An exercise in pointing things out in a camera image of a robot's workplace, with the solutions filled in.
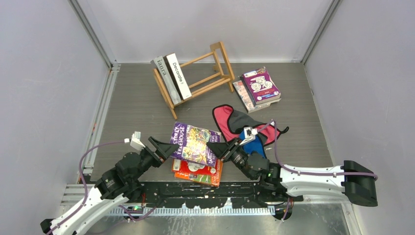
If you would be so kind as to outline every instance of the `stack of books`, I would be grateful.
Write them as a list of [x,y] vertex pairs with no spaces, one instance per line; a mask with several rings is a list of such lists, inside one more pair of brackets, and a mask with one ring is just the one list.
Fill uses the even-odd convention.
[[220,138],[220,132],[176,122],[170,138],[170,143],[180,146],[171,155],[174,176],[218,187],[223,162],[216,159],[206,143],[220,142]]
[[246,72],[239,77],[241,80],[234,82],[233,86],[248,113],[269,107],[281,100],[281,92],[265,67]]
[[159,56],[151,63],[159,70],[174,105],[192,97],[175,53]]

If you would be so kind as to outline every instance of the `wooden book rack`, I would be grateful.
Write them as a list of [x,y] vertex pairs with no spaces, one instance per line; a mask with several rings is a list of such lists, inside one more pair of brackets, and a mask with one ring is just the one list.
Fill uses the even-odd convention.
[[[223,73],[222,67],[221,67],[220,62],[219,62],[218,54],[216,53],[217,49],[220,49],[220,51],[222,53],[222,57],[225,61],[225,65],[226,65],[226,68],[228,69],[229,74],[224,74]],[[201,57],[198,57],[194,60],[191,60],[189,62],[181,64],[180,67],[182,68],[184,66],[193,64],[196,61],[199,61],[201,59],[204,59],[206,57],[209,57],[209,56],[213,55],[213,58],[215,59],[215,65],[213,66],[213,70],[217,71],[217,73],[215,73],[214,75],[209,76],[207,78],[204,78],[204,79],[202,79],[202,80],[200,80],[196,83],[193,83],[192,85],[189,86],[189,88],[194,88],[196,86],[199,86],[199,85],[201,85],[201,84],[203,84],[203,83],[205,83],[205,82],[207,82],[211,79],[214,79],[216,77],[219,77],[219,79],[217,81],[212,82],[208,85],[205,85],[205,86],[203,86],[203,87],[201,87],[201,88],[199,88],[195,91],[192,91],[192,96],[190,98],[182,100],[180,103],[178,103],[176,105],[173,105],[173,102],[171,101],[171,98],[170,98],[170,94],[168,93],[168,91],[166,89],[166,86],[164,85],[164,82],[163,82],[163,80],[160,76],[159,71],[157,70],[157,68],[153,69],[154,78],[156,79],[156,82],[157,82],[157,85],[159,86],[160,92],[161,92],[164,100],[166,101],[166,104],[167,104],[168,108],[170,109],[171,114],[173,115],[175,120],[177,120],[177,115],[174,112],[174,107],[176,107],[176,106],[178,106],[178,105],[180,105],[180,104],[182,104],[182,103],[184,103],[188,100],[191,100],[191,99],[193,99],[193,98],[195,98],[195,97],[197,97],[197,96],[199,96],[199,95],[201,95],[205,92],[208,92],[208,91],[212,90],[213,88],[219,87],[220,85],[223,85],[225,83],[228,83],[229,90],[231,92],[233,92],[232,82],[233,82],[233,80],[235,80],[235,76],[233,75],[231,64],[229,62],[228,55],[226,54],[225,46],[223,45],[223,42],[218,42],[218,43],[214,43],[214,44],[210,45],[210,50],[211,50],[211,52],[209,52],[208,54],[202,55]]]

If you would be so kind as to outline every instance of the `purple book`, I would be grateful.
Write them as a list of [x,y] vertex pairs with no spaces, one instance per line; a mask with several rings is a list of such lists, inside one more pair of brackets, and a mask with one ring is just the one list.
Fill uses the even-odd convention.
[[215,167],[216,156],[206,146],[206,142],[220,142],[220,138],[220,132],[176,122],[170,143],[178,144],[180,147],[171,157]]
[[241,80],[248,88],[255,105],[268,103],[281,97],[281,93],[265,67],[244,73],[241,75]]

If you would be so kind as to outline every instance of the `white book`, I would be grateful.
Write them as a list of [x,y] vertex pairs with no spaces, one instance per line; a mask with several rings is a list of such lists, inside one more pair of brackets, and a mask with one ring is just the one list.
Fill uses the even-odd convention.
[[183,100],[192,97],[189,86],[187,85],[186,79],[183,76],[182,69],[180,68],[179,62],[177,61],[176,54],[170,54],[165,56],[165,62],[168,64],[168,70],[170,75],[174,77],[174,84],[180,91],[180,95]]
[[155,58],[152,62],[157,66],[157,69],[159,70],[161,77],[163,78],[164,83],[166,84],[167,90],[170,94],[171,101],[173,102],[173,104],[176,105],[180,103],[182,99],[180,98],[176,86],[174,85],[173,80],[171,79],[170,73],[167,69],[163,57],[159,56]]

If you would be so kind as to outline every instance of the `orange book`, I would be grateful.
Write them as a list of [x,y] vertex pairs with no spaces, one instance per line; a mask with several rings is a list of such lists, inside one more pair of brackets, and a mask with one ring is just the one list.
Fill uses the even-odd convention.
[[215,166],[216,173],[213,175],[202,175],[202,174],[194,174],[194,173],[176,171],[174,173],[174,177],[218,187],[220,183],[220,177],[222,175],[223,162],[219,160],[217,160],[216,162],[217,162]]

